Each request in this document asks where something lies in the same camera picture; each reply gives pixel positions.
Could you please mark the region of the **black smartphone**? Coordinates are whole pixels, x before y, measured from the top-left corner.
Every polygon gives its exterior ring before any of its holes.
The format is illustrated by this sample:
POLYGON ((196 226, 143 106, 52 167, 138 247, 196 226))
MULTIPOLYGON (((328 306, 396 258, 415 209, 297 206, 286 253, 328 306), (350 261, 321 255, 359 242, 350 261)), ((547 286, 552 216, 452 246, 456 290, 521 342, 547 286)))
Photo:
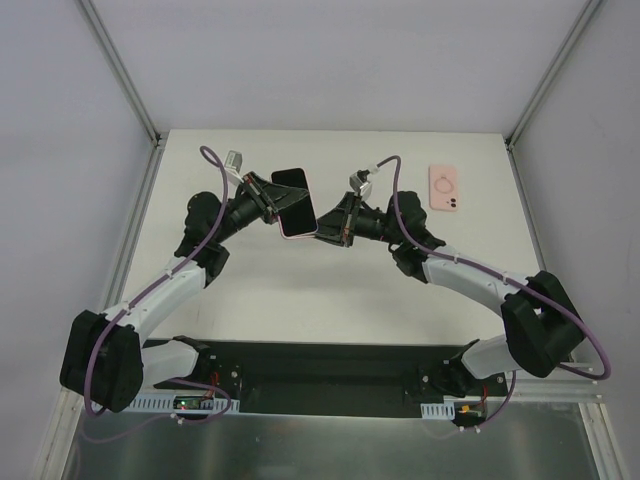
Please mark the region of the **black smartphone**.
MULTIPOLYGON (((302 168, 276 170, 271 174, 275 184, 309 190, 302 168)), ((278 217, 281 235, 286 239, 313 236, 317 231, 316 214, 310 195, 286 207, 278 217)))

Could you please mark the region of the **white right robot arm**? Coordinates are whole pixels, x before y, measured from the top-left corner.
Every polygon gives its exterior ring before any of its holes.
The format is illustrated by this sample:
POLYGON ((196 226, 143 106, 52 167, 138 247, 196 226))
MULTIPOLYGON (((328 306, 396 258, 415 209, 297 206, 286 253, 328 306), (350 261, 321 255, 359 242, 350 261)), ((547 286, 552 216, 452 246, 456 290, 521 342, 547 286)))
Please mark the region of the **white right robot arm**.
POLYGON ((417 194, 402 191, 386 210, 373 209, 354 193, 318 218, 316 238, 349 247, 357 237, 381 241, 396 267, 425 284, 453 290, 498 315, 503 334, 473 340, 452 358, 428 371, 431 386, 461 398, 481 388, 486 378, 523 370, 545 378, 585 338, 572 320, 540 301, 545 296, 570 313, 576 311, 559 280, 541 271, 515 285, 453 258, 454 251, 426 228, 427 214, 417 194))

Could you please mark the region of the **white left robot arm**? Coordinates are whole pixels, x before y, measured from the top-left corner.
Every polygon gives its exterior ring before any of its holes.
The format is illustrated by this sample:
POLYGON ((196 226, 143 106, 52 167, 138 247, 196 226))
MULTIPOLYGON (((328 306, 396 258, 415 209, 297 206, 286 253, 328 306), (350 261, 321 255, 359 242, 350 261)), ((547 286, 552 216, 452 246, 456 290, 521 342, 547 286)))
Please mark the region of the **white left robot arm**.
POLYGON ((206 289, 222 272, 229 252, 223 243, 261 219, 305 201, 307 186, 245 174, 233 197, 203 191, 187 204, 184 236, 163 273, 133 299, 73 321, 60 373, 62 386, 82 395, 89 414, 126 409, 147 386, 179 379, 199 389, 211 380, 210 348, 184 335, 146 346, 153 331, 178 307, 206 289))

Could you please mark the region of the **pink silicone phone case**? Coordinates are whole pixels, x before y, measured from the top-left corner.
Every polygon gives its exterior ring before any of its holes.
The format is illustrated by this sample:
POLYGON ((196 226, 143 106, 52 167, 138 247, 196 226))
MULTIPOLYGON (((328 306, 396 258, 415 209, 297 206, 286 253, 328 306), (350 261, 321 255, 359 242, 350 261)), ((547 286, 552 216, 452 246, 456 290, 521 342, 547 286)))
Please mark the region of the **pink silicone phone case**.
POLYGON ((280 235, 285 240, 310 239, 310 238, 313 238, 317 233, 317 228, 316 228, 314 231, 311 231, 311 232, 305 232, 305 233, 296 234, 296 235, 288 235, 285 232, 284 225, 281 221, 278 221, 278 226, 279 226, 280 235))

